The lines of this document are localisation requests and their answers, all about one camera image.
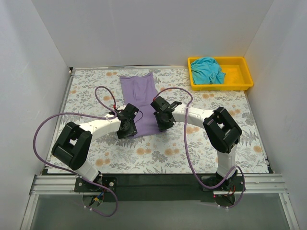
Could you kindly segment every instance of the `purple cloth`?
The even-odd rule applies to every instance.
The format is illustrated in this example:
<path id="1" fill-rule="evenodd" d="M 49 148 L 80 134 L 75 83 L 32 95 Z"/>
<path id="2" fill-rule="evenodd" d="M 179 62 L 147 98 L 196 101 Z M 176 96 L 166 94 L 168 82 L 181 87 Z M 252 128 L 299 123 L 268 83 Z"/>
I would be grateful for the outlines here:
<path id="1" fill-rule="evenodd" d="M 120 77 L 121 90 L 123 91 L 125 104 L 132 104 L 136 106 L 140 111 L 134 119 L 138 133 L 133 136 L 134 138 L 141 136 L 148 136 L 152 134 L 160 133 L 157 121 L 154 116 L 155 110 L 151 107 L 150 103 L 153 98 L 158 94 L 158 91 L 154 87 L 154 76 L 150 72 L 145 76 L 133 76 L 133 77 Z"/>

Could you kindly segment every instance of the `folded garment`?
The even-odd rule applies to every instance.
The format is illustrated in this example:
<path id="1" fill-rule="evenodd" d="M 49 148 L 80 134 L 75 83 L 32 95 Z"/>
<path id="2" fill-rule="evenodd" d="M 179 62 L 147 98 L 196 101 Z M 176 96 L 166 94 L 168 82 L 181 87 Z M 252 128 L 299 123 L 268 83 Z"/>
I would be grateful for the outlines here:
<path id="1" fill-rule="evenodd" d="M 157 121 L 154 116 L 155 110 L 150 103 L 158 94 L 154 87 L 154 76 L 150 72 L 145 76 L 120 77 L 121 90 L 123 91 L 125 104 L 136 106 L 143 113 L 138 113 L 134 121 L 138 121 L 135 126 L 138 133 L 134 138 L 161 133 L 158 128 Z"/>
<path id="2" fill-rule="evenodd" d="M 203 57 L 191 63 L 195 85 L 224 84 L 225 73 L 212 57 Z"/>

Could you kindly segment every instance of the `cable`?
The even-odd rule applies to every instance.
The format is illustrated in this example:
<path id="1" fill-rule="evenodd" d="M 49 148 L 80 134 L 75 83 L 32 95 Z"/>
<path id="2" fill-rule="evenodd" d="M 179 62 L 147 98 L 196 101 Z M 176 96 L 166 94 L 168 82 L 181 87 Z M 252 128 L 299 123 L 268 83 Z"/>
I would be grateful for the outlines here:
<path id="1" fill-rule="evenodd" d="M 113 106 L 113 107 L 116 107 L 116 101 L 115 101 L 114 95 L 113 95 L 112 92 L 111 92 L 107 87 L 105 87 L 105 86 L 98 86 L 98 87 L 95 89 L 95 97 L 96 97 L 96 99 L 98 100 L 98 102 L 99 102 L 103 107 L 105 107 L 106 109 L 112 111 L 112 112 L 115 114 L 113 117 L 108 117 L 108 119 L 114 119 L 114 118 L 117 117 L 116 111 L 113 110 L 113 109 L 111 109 L 111 108 L 109 108 L 109 107 L 106 106 L 105 104 L 103 104 L 103 103 L 99 100 L 99 98 L 98 98 L 98 96 L 97 96 L 97 90 L 100 89 L 100 88 L 104 88 L 104 89 L 106 89 L 106 90 L 109 91 L 109 93 L 111 94 L 111 96 L 112 96 L 112 98 L 113 98 L 113 101 L 114 101 L 114 106 Z M 76 172 L 74 172 L 74 171 L 72 171 L 72 170 L 70 170 L 70 169 L 65 169 L 65 168 L 63 168 L 63 167 L 60 167 L 60 166 L 51 164 L 51 163 L 49 163 L 48 161 L 44 160 L 43 158 L 40 157 L 40 155 L 38 154 L 37 149 L 36 149 L 36 138 L 37 138 L 37 135 L 38 135 L 39 130 L 42 128 L 42 126 L 43 126 L 47 121 L 49 121 L 50 119 L 52 119 L 52 118 L 54 118 L 54 117 L 61 116 L 61 115 L 79 115 L 79 116 L 85 116 L 85 117 L 90 117 L 90 118 L 95 118 L 95 119 L 101 119 L 101 120 L 106 120 L 106 118 L 105 118 L 105 117 L 100 117 L 100 116 L 79 114 L 79 113 L 59 113 L 59 114 L 52 115 L 52 116 L 48 117 L 46 120 L 44 120 L 44 121 L 38 126 L 38 128 L 37 128 L 37 130 L 36 130 L 36 132 L 35 132 L 35 134 L 34 134 L 34 137 L 33 137 L 33 151 L 34 151 L 34 154 L 36 155 L 36 157 L 37 157 L 41 162 L 43 162 L 44 164 L 47 164 L 47 165 L 49 165 L 49 166 L 51 166 L 51 167 L 54 167 L 54 168 L 57 168 L 57 169 L 61 169 L 61 170 L 68 171 L 68 172 L 70 172 L 70 173 L 72 173 L 72 174 L 74 174 L 74 175 L 78 175 Z M 87 208 L 91 208 L 92 211 L 94 211 L 94 212 L 96 212 L 96 213 L 98 213 L 98 214 L 100 214 L 101 216 L 104 216 L 104 217 L 111 217 L 112 215 L 114 215 L 114 214 L 116 213 L 116 211 L 117 211 L 117 208 L 118 208 L 118 198 L 117 198 L 116 194 L 115 194 L 111 189 L 109 189 L 108 187 L 105 187 L 105 186 L 103 186 L 103 185 L 101 185 L 101 184 L 97 184 L 97 183 L 95 183 L 95 182 L 92 182 L 92 181 L 90 181 L 90 180 L 88 180 L 88 179 L 86 179 L 86 178 L 84 178 L 84 177 L 81 177 L 81 176 L 80 176 L 80 178 L 82 178 L 84 181 L 86 181 L 86 182 L 88 182 L 88 183 L 90 183 L 90 184 L 96 185 L 96 186 L 98 186 L 98 187 L 101 187 L 101 188 L 103 188 L 103 189 L 109 191 L 109 192 L 114 196 L 115 202 L 116 202 L 115 209 L 114 209 L 114 211 L 113 211 L 111 214 L 102 213 L 102 212 L 100 212 L 100 211 L 98 211 L 98 210 L 96 210 L 96 209 L 94 209 L 94 208 L 91 208 L 90 206 L 86 206 L 86 207 L 87 207 Z"/>
<path id="2" fill-rule="evenodd" d="M 140 110 L 139 112 L 142 114 L 141 118 L 139 119 L 139 120 L 141 120 L 141 119 L 143 118 L 144 114 L 143 114 L 143 112 L 142 112 L 141 110 Z"/>
<path id="3" fill-rule="evenodd" d="M 242 193 L 241 193 L 241 195 L 240 195 L 240 197 L 239 197 L 239 199 L 238 199 L 237 202 L 235 202 L 232 206 L 224 207 L 224 208 L 231 208 L 231 207 L 236 206 L 236 205 L 240 202 L 240 200 L 242 199 L 242 197 L 243 197 L 244 187 L 245 187 L 245 179 L 244 179 L 244 175 L 243 175 L 243 172 L 242 172 L 241 168 L 240 168 L 239 166 L 233 166 L 233 167 L 231 167 L 231 169 L 230 169 L 229 172 L 226 174 L 226 176 L 225 176 L 217 185 L 215 185 L 215 186 L 207 186 L 207 185 L 205 185 L 205 184 L 199 179 L 199 177 L 198 177 L 197 174 L 195 173 L 195 170 L 194 170 L 193 165 L 192 165 L 192 163 L 191 163 L 191 159 L 190 159 L 190 156 L 189 156 L 189 150 L 188 150 L 188 142 L 187 142 L 188 112 L 189 112 L 189 105 L 190 105 L 190 104 L 192 103 L 192 101 L 193 101 L 193 96 L 192 96 L 192 94 L 191 94 L 189 91 L 187 91 L 187 90 L 185 90 L 185 89 L 183 89 L 183 88 L 179 88 L 179 87 L 169 87 L 169 88 L 166 88 L 166 89 L 164 89 L 164 90 L 161 90 L 161 91 L 154 97 L 154 99 L 157 98 L 157 97 L 158 97 L 162 92 L 164 92 L 165 90 L 170 90 L 170 89 L 182 90 L 182 91 L 186 92 L 186 93 L 191 97 L 191 100 L 188 102 L 187 108 L 186 108 L 186 114 L 185 114 L 185 120 L 184 120 L 183 138 L 184 138 L 184 147 L 185 147 L 185 151 L 186 151 L 186 156 L 187 156 L 188 163 L 189 163 L 189 166 L 190 166 L 190 168 L 191 168 L 191 171 L 192 171 L 194 177 L 196 178 L 196 180 L 198 181 L 198 183 L 199 183 L 201 186 L 203 186 L 203 187 L 205 187 L 205 188 L 207 188 L 207 189 L 215 189 L 215 188 L 221 186 L 222 183 L 224 183 L 224 181 L 227 179 L 227 177 L 230 175 L 230 173 L 231 173 L 235 168 L 238 168 L 238 169 L 240 170 L 241 174 L 242 174 L 242 177 L 243 177 L 243 189 L 242 189 Z"/>

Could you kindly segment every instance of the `gray floor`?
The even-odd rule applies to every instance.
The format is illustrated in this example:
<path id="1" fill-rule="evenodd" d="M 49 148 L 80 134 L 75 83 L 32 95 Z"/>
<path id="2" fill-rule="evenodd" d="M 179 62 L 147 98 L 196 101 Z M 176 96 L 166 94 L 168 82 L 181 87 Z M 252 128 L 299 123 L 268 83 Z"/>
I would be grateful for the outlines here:
<path id="1" fill-rule="evenodd" d="M 31 229 L 289 229 L 278 194 L 246 194 L 228 211 L 199 201 L 120 202 L 111 218 L 83 209 L 78 205 L 81 200 L 81 195 L 40 195 Z M 105 203 L 101 210 L 110 212 L 113 207 L 114 203 Z"/>

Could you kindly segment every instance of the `metal frame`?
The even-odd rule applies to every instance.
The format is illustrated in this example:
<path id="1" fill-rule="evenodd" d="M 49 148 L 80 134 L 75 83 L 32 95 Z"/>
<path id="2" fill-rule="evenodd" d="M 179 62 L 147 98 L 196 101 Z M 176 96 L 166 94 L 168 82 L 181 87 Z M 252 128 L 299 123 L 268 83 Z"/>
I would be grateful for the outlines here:
<path id="1" fill-rule="evenodd" d="M 86 70 L 86 69 L 164 69 L 164 68 L 186 68 L 182 66 L 123 66 L 123 67 L 101 67 L 101 68 L 77 68 L 76 70 Z M 66 100 L 71 88 L 71 83 L 73 80 L 73 75 L 70 77 L 68 83 L 67 83 L 67 88 L 63 97 L 63 102 L 60 108 L 60 112 L 64 111 Z M 245 96 L 247 99 L 248 106 L 250 108 L 250 104 L 247 98 L 247 94 L 245 92 Z M 52 138 L 51 146 L 53 146 L 55 139 L 57 137 L 57 132 L 59 129 L 60 125 L 60 118 L 58 118 L 56 127 L 55 127 L 55 132 Z M 258 136 L 260 137 L 259 131 L 257 126 L 255 125 L 256 132 Z M 260 144 L 263 150 L 263 154 L 265 156 L 265 159 L 267 160 L 267 155 L 265 153 L 263 143 L 260 140 Z M 50 153 L 51 149 L 49 150 L 48 154 L 48 160 L 50 159 Z M 105 176 L 119 176 L 121 174 L 105 174 Z M 290 200 L 289 200 L 289 194 L 287 193 L 287 187 L 284 183 L 283 177 L 281 174 L 274 174 L 274 173 L 264 173 L 264 174 L 245 174 L 245 181 L 246 181 L 246 191 L 245 193 L 247 194 L 268 194 L 268 193 L 278 193 L 280 196 L 281 204 L 283 206 L 289 227 L 291 230 L 298 230 L 299 226 L 296 221 Z M 74 188 L 75 188 L 75 183 L 76 183 L 76 176 L 73 175 L 45 175 L 45 176 L 35 176 L 32 188 L 30 191 L 30 196 L 29 196 L 29 201 L 28 205 L 24 214 L 24 218 L 22 221 L 21 225 L 21 230 L 28 230 L 31 227 L 32 220 L 35 214 L 35 209 L 36 205 L 38 202 L 39 195 L 94 195 L 95 193 L 75 193 Z M 213 192 L 214 194 L 218 195 L 224 192 L 218 192 L 215 191 Z"/>

